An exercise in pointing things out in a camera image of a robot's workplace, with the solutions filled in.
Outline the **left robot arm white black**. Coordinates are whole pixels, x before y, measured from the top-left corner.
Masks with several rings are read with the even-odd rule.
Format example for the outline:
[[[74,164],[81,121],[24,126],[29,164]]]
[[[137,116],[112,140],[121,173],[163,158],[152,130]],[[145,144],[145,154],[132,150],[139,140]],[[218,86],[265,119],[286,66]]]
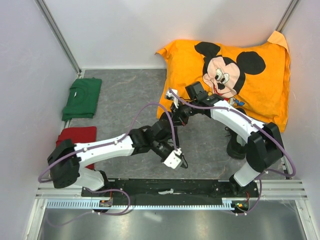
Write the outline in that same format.
[[[74,144],[70,139],[62,141],[48,157],[50,177],[54,188],[64,189],[72,185],[92,190],[99,197],[110,191],[104,171],[92,170],[88,166],[117,157],[128,157],[153,151],[161,162],[171,168],[187,168],[182,150],[168,143],[175,139],[175,129],[162,119],[152,126],[130,130],[129,134],[117,137]]]

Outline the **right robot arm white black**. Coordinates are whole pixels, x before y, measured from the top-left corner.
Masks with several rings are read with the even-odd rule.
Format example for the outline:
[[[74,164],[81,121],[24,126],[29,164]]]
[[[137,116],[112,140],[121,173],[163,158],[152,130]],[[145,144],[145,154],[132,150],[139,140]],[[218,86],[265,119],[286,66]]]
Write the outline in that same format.
[[[204,114],[224,124],[246,144],[246,163],[231,177],[229,184],[233,196],[242,196],[249,183],[283,157],[284,146],[278,126],[245,115],[220,95],[209,95],[198,81],[185,89],[190,102],[180,98],[175,89],[170,88],[165,94],[166,99],[173,101],[173,109],[182,118]]]

